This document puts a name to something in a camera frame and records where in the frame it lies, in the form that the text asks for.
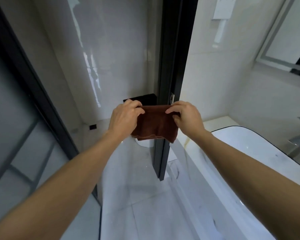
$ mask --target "floor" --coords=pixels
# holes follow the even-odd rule
[[[93,144],[107,128],[86,131],[84,147]],[[125,139],[110,157],[102,187],[101,239],[194,239],[173,195],[168,178],[159,181],[152,168],[150,149]]]

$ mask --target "hand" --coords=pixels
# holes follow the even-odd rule
[[[127,138],[137,126],[137,118],[145,111],[142,108],[140,101],[126,100],[123,104],[119,104],[112,112],[109,132],[114,133],[120,140]]]
[[[172,117],[180,130],[190,139],[206,131],[199,111],[192,104],[177,101],[172,104],[172,107],[166,110],[167,114],[171,112],[180,113],[181,117],[178,115],[173,115]]]

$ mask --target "folded towel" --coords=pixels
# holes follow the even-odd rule
[[[131,136],[138,141],[164,138],[173,143],[178,134],[178,127],[172,116],[180,116],[180,113],[165,113],[170,107],[171,105],[141,106],[145,113],[138,116],[136,128]]]

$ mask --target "person's right arm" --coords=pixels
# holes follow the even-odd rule
[[[300,185],[220,141],[205,130],[200,113],[178,101],[166,113],[209,157],[240,200],[277,239],[300,239]]]

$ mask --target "white switch panel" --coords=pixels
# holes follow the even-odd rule
[[[214,11],[213,19],[231,18],[236,0],[218,0]]]

